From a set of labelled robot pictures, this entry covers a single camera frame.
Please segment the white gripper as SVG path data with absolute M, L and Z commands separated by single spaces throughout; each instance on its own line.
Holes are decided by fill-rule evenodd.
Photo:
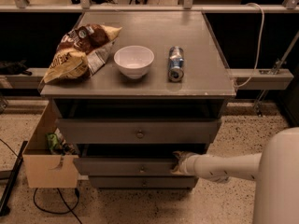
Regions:
M 171 170 L 173 175 L 195 175 L 194 164 L 198 154 L 185 152 L 185 151 L 174 151 L 174 156 L 178 159 L 178 167 L 176 166 Z

